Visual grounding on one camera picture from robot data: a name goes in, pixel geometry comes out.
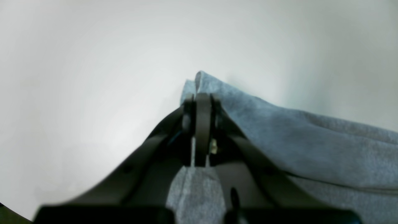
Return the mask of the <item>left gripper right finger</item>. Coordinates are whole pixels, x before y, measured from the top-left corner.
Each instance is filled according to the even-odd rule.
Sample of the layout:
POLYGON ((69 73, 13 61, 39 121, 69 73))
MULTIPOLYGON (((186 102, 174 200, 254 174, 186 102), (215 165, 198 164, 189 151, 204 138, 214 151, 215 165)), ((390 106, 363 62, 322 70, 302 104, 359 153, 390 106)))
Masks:
POLYGON ((351 210, 315 199, 255 147, 211 95, 210 165, 221 182, 225 224, 361 224, 351 210))

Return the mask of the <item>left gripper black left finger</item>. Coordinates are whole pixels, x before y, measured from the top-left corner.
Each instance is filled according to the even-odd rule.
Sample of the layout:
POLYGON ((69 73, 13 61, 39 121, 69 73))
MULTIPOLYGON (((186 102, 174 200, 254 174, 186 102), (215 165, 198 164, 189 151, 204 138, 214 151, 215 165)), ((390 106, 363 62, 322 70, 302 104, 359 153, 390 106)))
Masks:
POLYGON ((35 224, 175 224, 166 207, 174 177, 204 167, 209 151, 211 97, 188 95, 144 143, 92 189, 58 205, 44 205, 35 224))

